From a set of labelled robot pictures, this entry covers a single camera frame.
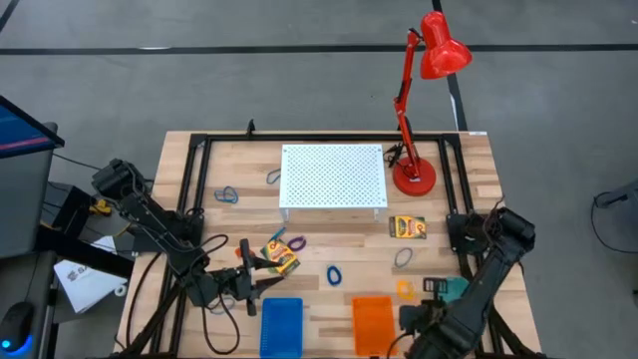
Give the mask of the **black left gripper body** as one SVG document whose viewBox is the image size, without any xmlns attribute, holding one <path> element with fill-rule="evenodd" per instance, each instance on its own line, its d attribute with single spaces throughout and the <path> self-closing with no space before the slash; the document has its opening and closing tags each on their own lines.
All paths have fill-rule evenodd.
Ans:
<svg viewBox="0 0 638 359">
<path fill-rule="evenodd" d="M 236 301 L 245 301 L 247 314 L 256 315 L 257 298 L 256 287 L 252 284 L 253 256 L 250 254 L 249 241 L 242 238 L 239 241 L 242 264 L 238 267 L 217 270 L 213 274 L 206 274 L 200 279 L 198 294 L 201 305 L 208 305 L 215 297 L 224 294 L 232 296 Z"/>
</svg>

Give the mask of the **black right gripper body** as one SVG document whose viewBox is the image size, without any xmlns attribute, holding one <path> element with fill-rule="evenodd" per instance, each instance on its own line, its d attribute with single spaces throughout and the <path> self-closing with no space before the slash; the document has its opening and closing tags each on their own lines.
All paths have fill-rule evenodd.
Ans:
<svg viewBox="0 0 638 359">
<path fill-rule="evenodd" d="M 437 343 L 441 334 L 439 331 L 441 302 L 422 302 L 420 305 L 402 305 L 399 310 L 401 329 L 413 337 L 413 344 Z"/>
</svg>

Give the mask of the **yellow green crayon box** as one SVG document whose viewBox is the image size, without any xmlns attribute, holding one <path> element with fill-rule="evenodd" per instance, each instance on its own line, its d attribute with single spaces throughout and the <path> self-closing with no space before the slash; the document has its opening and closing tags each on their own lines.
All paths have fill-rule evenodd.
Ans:
<svg viewBox="0 0 638 359">
<path fill-rule="evenodd" d="M 399 239 L 426 239 L 427 223 L 422 216 L 390 216 L 389 233 Z"/>
<path fill-rule="evenodd" d="M 299 267 L 300 261 L 296 254 L 281 239 L 269 240 L 260 250 L 266 260 L 278 262 L 279 266 L 270 267 L 273 274 L 287 276 Z"/>
</svg>

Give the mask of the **orange plastic basket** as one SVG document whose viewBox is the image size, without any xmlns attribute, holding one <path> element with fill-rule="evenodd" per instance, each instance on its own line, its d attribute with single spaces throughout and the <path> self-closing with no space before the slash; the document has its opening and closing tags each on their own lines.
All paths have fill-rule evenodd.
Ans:
<svg viewBox="0 0 638 359">
<path fill-rule="evenodd" d="M 355 353 L 365 357 L 385 357 L 396 338 L 392 298 L 353 297 L 352 313 Z"/>
</svg>

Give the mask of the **blue plastic basket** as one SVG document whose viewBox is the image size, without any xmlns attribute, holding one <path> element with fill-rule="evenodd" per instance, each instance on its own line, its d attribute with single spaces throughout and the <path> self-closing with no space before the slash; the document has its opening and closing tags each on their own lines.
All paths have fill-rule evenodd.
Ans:
<svg viewBox="0 0 638 359">
<path fill-rule="evenodd" d="M 266 298 L 262 304 L 260 357 L 300 359 L 303 355 L 303 300 Z"/>
</svg>

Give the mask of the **black side desk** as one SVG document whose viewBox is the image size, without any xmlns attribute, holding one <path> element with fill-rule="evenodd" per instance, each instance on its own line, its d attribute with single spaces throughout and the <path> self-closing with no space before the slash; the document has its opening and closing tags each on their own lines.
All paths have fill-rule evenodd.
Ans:
<svg viewBox="0 0 638 359">
<path fill-rule="evenodd" d="M 7 353 L 0 339 L 0 359 L 46 357 L 52 322 L 50 292 L 55 259 L 53 252 L 0 259 L 0 322 L 10 307 L 18 302 L 29 302 L 34 307 L 26 343 L 15 353 Z"/>
</svg>

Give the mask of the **red desk lamp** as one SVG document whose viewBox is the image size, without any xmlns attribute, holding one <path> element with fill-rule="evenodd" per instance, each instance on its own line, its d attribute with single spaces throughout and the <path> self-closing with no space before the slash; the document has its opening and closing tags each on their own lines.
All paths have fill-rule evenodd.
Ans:
<svg viewBox="0 0 638 359">
<path fill-rule="evenodd" d="M 420 28 L 411 28 L 408 32 L 401 86 L 393 100 L 402 140 L 390 149 L 389 167 L 393 169 L 396 188 L 411 196 L 429 193 L 437 179 L 433 165 L 418 154 L 407 117 L 413 65 L 417 47 L 421 44 L 425 46 L 425 53 L 419 73 L 424 80 L 453 75 L 473 60 L 469 48 L 452 37 L 447 19 L 441 11 L 427 13 L 421 20 Z"/>
</svg>

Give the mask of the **white perforated metal shelf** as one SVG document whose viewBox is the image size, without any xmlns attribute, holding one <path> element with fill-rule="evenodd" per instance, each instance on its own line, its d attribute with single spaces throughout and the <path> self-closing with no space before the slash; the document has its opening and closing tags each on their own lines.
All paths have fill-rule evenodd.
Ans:
<svg viewBox="0 0 638 359">
<path fill-rule="evenodd" d="M 279 211 L 388 208 L 383 148 L 379 144 L 287 144 L 281 149 Z"/>
</svg>

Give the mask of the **white paper sheet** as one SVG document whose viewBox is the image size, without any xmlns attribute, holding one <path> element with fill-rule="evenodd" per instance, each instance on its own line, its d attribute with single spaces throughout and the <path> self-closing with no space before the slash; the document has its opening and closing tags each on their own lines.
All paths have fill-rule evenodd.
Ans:
<svg viewBox="0 0 638 359">
<path fill-rule="evenodd" d="M 76 313 L 83 313 L 114 294 L 128 281 L 69 260 L 54 265 L 54 271 Z"/>
</svg>

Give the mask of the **black box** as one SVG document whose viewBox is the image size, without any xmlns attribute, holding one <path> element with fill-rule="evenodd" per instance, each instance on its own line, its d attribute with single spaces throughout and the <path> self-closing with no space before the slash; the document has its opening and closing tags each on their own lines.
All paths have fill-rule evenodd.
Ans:
<svg viewBox="0 0 638 359">
<path fill-rule="evenodd" d="M 47 182 L 41 220 L 54 229 L 78 237 L 84 230 L 95 200 L 78 187 Z"/>
</svg>

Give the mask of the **black computer mouse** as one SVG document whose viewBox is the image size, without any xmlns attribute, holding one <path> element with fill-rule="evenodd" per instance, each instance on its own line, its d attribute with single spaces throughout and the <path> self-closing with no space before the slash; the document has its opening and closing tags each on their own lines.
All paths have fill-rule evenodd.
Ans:
<svg viewBox="0 0 638 359">
<path fill-rule="evenodd" d="M 13 304 L 0 320 L 0 353 L 8 356 L 24 354 L 32 345 L 34 305 L 21 301 Z"/>
</svg>

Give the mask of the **grey cabinet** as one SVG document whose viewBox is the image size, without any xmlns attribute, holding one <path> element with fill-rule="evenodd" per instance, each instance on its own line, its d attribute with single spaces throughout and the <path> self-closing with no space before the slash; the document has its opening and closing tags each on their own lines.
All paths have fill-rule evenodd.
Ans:
<svg viewBox="0 0 638 359">
<path fill-rule="evenodd" d="M 53 149 L 0 159 L 0 258 L 32 252 Z"/>
</svg>

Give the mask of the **monitor with blue screen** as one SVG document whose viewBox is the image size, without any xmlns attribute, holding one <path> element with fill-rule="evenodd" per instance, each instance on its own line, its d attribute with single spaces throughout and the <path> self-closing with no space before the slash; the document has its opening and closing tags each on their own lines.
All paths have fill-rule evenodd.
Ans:
<svg viewBox="0 0 638 359">
<path fill-rule="evenodd" d="M 53 130 L 0 96 L 0 159 L 62 148 L 65 141 Z"/>
</svg>

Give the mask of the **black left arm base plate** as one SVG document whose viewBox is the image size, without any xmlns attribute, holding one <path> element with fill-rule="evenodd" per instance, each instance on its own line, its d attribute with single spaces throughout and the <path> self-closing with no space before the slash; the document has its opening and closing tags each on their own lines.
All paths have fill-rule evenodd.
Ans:
<svg viewBox="0 0 638 359">
<path fill-rule="evenodd" d="M 131 220 L 134 250 L 140 252 L 190 252 L 202 242 L 204 217 L 201 212 L 182 215 L 176 211 L 144 213 Z"/>
</svg>

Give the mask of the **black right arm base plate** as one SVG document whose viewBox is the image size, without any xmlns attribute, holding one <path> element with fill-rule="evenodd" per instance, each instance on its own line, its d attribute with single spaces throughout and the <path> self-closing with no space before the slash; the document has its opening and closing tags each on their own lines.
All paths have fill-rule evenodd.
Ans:
<svg viewBox="0 0 638 359">
<path fill-rule="evenodd" d="M 484 254 L 496 249 L 505 256 L 525 255 L 525 247 L 505 232 L 504 214 L 503 209 L 485 214 L 450 214 L 447 226 L 452 250 L 457 254 Z"/>
</svg>

